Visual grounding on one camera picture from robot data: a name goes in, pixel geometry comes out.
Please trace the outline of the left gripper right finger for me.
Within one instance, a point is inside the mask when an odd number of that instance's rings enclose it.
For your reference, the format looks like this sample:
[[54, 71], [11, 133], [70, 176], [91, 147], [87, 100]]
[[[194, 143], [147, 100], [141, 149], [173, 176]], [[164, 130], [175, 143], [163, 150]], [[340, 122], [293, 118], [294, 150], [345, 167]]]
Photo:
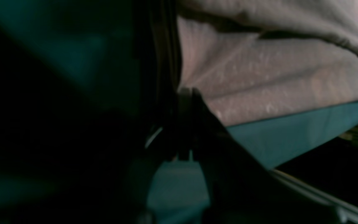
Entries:
[[203, 224], [341, 224], [335, 207], [322, 205], [274, 178], [192, 91], [194, 157], [200, 163], [211, 205]]

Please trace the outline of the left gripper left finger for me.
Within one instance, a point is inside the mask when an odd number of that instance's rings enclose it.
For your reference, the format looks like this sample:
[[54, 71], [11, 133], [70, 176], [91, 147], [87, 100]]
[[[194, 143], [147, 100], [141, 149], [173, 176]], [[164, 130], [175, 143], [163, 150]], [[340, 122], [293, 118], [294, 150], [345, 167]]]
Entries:
[[149, 121], [99, 111], [73, 88], [0, 88], [0, 224], [109, 224], [125, 218], [121, 183], [146, 150]]

